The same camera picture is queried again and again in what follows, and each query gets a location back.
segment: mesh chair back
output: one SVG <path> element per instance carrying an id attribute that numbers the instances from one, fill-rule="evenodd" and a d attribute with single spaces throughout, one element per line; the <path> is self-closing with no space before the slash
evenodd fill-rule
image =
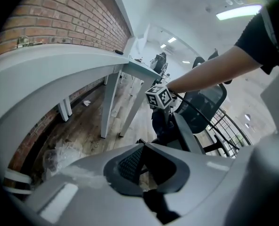
<path id="1" fill-rule="evenodd" d="M 226 96 L 226 88 L 220 84 L 199 91 L 187 92 L 184 99 L 189 101 L 210 121 Z M 185 102 L 182 102 L 175 112 L 182 115 L 194 134 L 202 132 L 208 125 L 202 116 Z"/>

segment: debris on floor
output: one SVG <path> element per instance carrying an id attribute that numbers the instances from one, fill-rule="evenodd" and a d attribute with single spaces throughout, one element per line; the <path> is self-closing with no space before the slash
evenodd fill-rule
<path id="1" fill-rule="evenodd" d="M 84 101 L 83 101 L 83 105 L 85 105 L 86 107 L 89 106 L 89 104 L 90 104 L 90 101 L 89 101 L 89 100 L 84 100 Z"/>
<path id="2" fill-rule="evenodd" d="M 63 142 L 61 139 L 56 143 L 55 149 L 47 150 L 43 156 L 44 173 L 42 180 L 46 181 L 66 168 L 76 160 L 85 157 L 82 152 L 82 145 L 76 142 Z"/>

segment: fluorescent light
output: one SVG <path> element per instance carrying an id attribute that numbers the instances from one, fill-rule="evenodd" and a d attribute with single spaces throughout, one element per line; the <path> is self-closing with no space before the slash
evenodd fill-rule
<path id="1" fill-rule="evenodd" d="M 245 116 L 245 118 L 247 118 L 249 121 L 251 120 L 250 114 L 245 114 L 244 116 Z"/>
<path id="2" fill-rule="evenodd" d="M 172 43 L 172 42 L 175 41 L 175 40 L 176 40 L 176 38 L 173 37 L 173 38 L 169 39 L 168 42 L 169 42 L 169 43 Z"/>
<path id="3" fill-rule="evenodd" d="M 225 11 L 223 13 L 216 14 L 216 16 L 217 18 L 219 18 L 219 20 L 224 20 L 233 17 L 256 15 L 261 8 L 262 8 L 261 5 L 245 6 L 245 7 L 235 8 L 229 11 Z"/>

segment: black cable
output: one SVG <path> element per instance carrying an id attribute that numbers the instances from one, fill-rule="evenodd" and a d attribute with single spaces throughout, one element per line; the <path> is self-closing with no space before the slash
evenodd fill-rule
<path id="1" fill-rule="evenodd" d="M 181 99 L 183 102 L 187 103 L 189 106 L 191 106 L 192 109 L 194 109 L 197 113 L 199 113 L 202 118 L 215 130 L 218 132 L 218 134 L 228 143 L 230 144 L 232 147 L 234 147 L 235 149 L 239 150 L 239 148 L 237 146 L 235 146 L 234 144 L 232 144 L 231 142 L 229 142 L 225 136 L 205 117 L 204 114 L 202 114 L 195 106 L 193 106 L 189 101 L 185 100 L 184 98 L 182 98 L 178 93 L 174 92 L 171 89 L 168 89 L 170 92 L 172 92 L 174 95 L 176 95 L 179 99 Z"/>

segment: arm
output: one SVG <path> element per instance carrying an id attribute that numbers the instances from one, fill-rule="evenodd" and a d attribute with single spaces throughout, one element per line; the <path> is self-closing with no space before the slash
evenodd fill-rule
<path id="1" fill-rule="evenodd" d="M 261 67 L 245 51 L 234 46 L 224 54 L 195 67 L 185 75 L 168 83 L 177 93 L 205 89 L 223 83 Z"/>

